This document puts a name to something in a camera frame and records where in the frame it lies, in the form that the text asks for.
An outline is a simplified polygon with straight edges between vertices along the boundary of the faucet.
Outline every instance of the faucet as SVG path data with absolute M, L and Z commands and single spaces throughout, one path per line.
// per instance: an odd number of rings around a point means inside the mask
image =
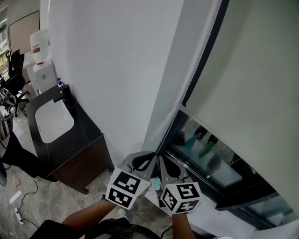
M 69 109 L 72 109 L 75 106 L 71 95 L 70 86 L 68 84 L 61 86 L 57 92 L 58 94 L 56 94 L 56 96 L 53 98 L 54 102 L 64 99 L 64 102 Z

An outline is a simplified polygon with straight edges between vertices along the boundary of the window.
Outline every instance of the window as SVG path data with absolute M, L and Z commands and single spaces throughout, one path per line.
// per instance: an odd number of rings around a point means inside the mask
M 251 166 L 181 110 L 161 150 L 186 166 L 202 192 L 217 203 L 216 209 L 230 211 L 260 230 L 298 219 Z
M 2 77 L 7 74 L 6 52 L 9 50 L 7 37 L 7 8 L 0 11 L 0 73 Z

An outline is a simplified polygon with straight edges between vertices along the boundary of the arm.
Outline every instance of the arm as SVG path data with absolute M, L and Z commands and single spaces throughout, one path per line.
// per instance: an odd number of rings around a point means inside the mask
M 114 207 L 116 207 L 115 204 L 107 200 L 101 200 L 94 205 L 69 215 L 62 224 L 78 232 L 85 232 L 99 224 Z
M 186 214 L 173 214 L 173 239 L 195 239 Z

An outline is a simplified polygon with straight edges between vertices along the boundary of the power strip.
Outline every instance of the power strip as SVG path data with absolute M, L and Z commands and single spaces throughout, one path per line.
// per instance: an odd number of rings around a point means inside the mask
M 18 222 L 23 225 L 23 220 L 22 220 L 22 217 L 21 217 L 21 214 L 19 212 L 19 209 L 17 209 L 16 207 L 14 208 L 14 213 L 15 215 L 17 216 L 17 219 L 18 219 Z

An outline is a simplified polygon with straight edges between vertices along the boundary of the black countertop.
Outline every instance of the black countertop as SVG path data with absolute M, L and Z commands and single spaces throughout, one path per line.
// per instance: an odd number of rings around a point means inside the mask
M 44 143 L 37 128 L 35 113 L 39 107 L 52 100 L 57 91 L 58 86 L 54 86 L 26 104 L 28 124 L 34 148 L 39 160 L 49 170 L 48 174 L 51 174 L 103 135 L 79 103 L 74 100 L 75 106 L 68 109 L 75 121 L 74 126 L 52 143 Z

